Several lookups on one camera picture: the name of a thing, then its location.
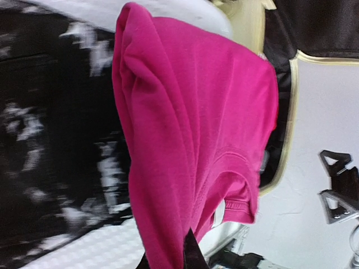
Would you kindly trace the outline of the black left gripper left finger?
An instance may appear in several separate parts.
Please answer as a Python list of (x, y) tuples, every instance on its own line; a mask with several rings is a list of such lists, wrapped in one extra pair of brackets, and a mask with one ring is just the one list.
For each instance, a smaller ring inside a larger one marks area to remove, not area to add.
[(137, 265), (136, 269), (150, 269), (146, 254), (143, 255), (143, 257), (142, 257), (140, 263)]

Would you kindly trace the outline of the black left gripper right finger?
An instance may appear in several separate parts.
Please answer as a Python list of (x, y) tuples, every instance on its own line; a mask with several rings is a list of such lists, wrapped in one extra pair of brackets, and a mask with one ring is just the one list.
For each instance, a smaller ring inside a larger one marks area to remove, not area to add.
[(185, 237), (183, 263), (184, 269), (209, 269), (191, 229)]

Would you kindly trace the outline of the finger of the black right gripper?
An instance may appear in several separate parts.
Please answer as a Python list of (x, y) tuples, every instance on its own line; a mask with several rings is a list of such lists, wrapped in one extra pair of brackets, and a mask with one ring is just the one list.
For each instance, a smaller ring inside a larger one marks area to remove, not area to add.
[(352, 162), (352, 156), (348, 153), (322, 150), (319, 153), (324, 169), (330, 179), (344, 175), (346, 179), (358, 179), (358, 169), (348, 169), (347, 165)]
[(358, 201), (331, 189), (321, 191), (318, 195), (328, 224), (358, 218)]

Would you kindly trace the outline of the black and white patterned garment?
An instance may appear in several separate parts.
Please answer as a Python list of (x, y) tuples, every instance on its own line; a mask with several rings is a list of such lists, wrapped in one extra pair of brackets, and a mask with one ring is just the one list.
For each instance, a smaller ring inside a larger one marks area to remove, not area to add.
[(114, 32), (1, 2), (1, 267), (132, 218)]

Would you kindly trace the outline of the pale yellow hard-shell suitcase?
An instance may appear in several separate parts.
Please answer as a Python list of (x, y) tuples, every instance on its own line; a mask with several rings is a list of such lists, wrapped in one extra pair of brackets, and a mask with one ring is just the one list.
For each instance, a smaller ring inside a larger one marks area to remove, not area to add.
[(357, 1), (214, 1), (229, 19), (233, 40), (264, 55), (279, 89), (277, 127), (266, 146), (260, 193), (275, 188), (285, 169), (299, 95), (298, 60), (358, 64)]

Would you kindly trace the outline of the red shirt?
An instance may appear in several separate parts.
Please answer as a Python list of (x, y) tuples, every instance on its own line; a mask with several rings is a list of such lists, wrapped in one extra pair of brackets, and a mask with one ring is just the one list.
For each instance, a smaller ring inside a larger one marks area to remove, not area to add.
[(130, 153), (129, 194), (150, 268), (183, 268), (224, 222), (251, 224), (277, 123), (274, 67), (249, 49), (126, 3), (112, 80)]

